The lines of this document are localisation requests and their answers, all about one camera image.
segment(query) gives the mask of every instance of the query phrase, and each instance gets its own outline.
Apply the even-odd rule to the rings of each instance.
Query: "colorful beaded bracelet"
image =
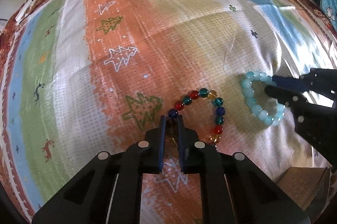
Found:
[[[263,121],[265,125],[278,125],[284,116],[285,106],[277,102],[275,116],[271,116],[266,110],[263,110],[262,107],[257,104],[256,98],[254,98],[254,90],[252,88],[252,81],[254,80],[260,80],[268,85],[276,86],[276,82],[274,82],[270,76],[267,76],[265,72],[255,71],[246,73],[246,78],[241,82],[242,94],[245,97],[246,105],[250,108],[253,115]]]
[[[214,90],[208,91],[206,88],[201,88],[199,91],[194,90],[190,93],[190,95],[185,95],[182,100],[174,103],[174,108],[168,111],[168,116],[171,119],[175,119],[178,117],[178,111],[181,111],[184,106],[188,106],[192,104],[193,100],[198,99],[199,97],[208,98],[212,100],[212,104],[216,107],[215,113],[216,118],[214,120],[216,126],[213,129],[213,134],[210,138],[211,144],[217,144],[220,142],[220,134],[223,131],[222,124],[224,123],[223,115],[226,113],[226,110],[223,105],[223,99],[218,97],[218,93]]]

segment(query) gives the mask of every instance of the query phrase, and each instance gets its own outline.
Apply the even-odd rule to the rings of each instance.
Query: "blue stripe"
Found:
[[[22,35],[17,53],[15,56],[14,67],[12,71],[11,81],[8,87],[8,101],[7,101],[7,127],[6,130],[11,139],[11,150],[13,154],[13,160],[16,166],[16,170],[19,174],[20,181],[25,190],[26,197],[29,198],[30,203],[35,211],[39,210],[39,205],[43,206],[44,201],[38,190],[38,187],[33,180],[30,169],[28,166],[28,160],[25,153],[25,145],[22,138],[21,130],[21,90],[23,80],[23,62],[26,50],[28,49],[31,38],[34,34],[36,23],[41,16],[41,12],[38,13],[31,21],[29,21],[24,34]]]

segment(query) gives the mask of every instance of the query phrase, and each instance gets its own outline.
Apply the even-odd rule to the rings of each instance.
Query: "green stripe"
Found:
[[[65,0],[53,0],[42,10],[24,56],[21,129],[32,177],[44,201],[48,201],[70,179],[62,160],[66,156],[58,141],[52,93],[55,72],[52,56],[58,38],[57,22],[64,2]],[[45,85],[38,89],[40,97],[35,105],[36,96],[33,94],[40,83]],[[43,156],[46,152],[41,148],[47,138],[55,142],[55,148],[50,146],[52,158],[45,162]]]

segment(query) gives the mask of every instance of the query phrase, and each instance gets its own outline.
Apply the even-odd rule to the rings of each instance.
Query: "reindeer print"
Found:
[[[50,152],[49,147],[53,146],[55,148],[54,144],[55,142],[53,140],[48,140],[47,138],[47,142],[45,143],[44,147],[41,148],[43,152],[46,152],[46,155],[43,156],[47,159],[45,162],[48,162],[50,159],[52,159],[52,153]]]

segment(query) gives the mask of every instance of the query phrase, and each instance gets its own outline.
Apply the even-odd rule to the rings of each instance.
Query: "teal bead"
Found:
[[[254,75],[255,75],[255,80],[260,80],[260,77],[261,77],[261,72],[260,71],[255,71]]]
[[[270,126],[271,124],[273,124],[273,122],[274,119],[271,116],[267,116],[263,123],[267,126]]]
[[[262,110],[259,114],[258,114],[258,118],[261,121],[264,121],[268,116],[268,112],[266,110]]]
[[[215,100],[213,100],[212,104],[215,106],[215,107],[220,107],[223,105],[223,99],[220,98],[220,97],[217,97]]]
[[[201,88],[201,89],[199,90],[199,95],[200,95],[200,97],[202,97],[202,98],[207,97],[207,96],[208,96],[208,93],[209,93],[209,91],[208,91],[206,88]]]
[[[276,111],[277,112],[283,112],[285,109],[285,105],[277,103],[276,105]]]
[[[223,119],[223,117],[222,116],[217,116],[216,118],[215,118],[215,124],[217,124],[217,125],[222,125],[223,123],[224,123],[224,119]]]
[[[254,90],[252,88],[243,89],[242,93],[245,97],[253,97],[254,96]]]
[[[253,72],[248,72],[246,73],[246,78],[253,81],[255,79],[255,74]]]
[[[250,110],[252,111],[253,115],[258,116],[262,111],[262,107],[258,104],[255,104],[252,108],[250,108]]]
[[[267,80],[267,74],[265,72],[260,73],[260,80],[265,82]]]
[[[256,104],[256,98],[254,97],[246,97],[246,105],[249,108],[252,108]]]
[[[192,104],[192,99],[188,96],[188,95],[185,95],[182,99],[183,101],[183,104],[188,106],[188,105],[191,105]]]
[[[241,81],[242,88],[250,88],[252,87],[252,82],[249,79],[244,79]]]

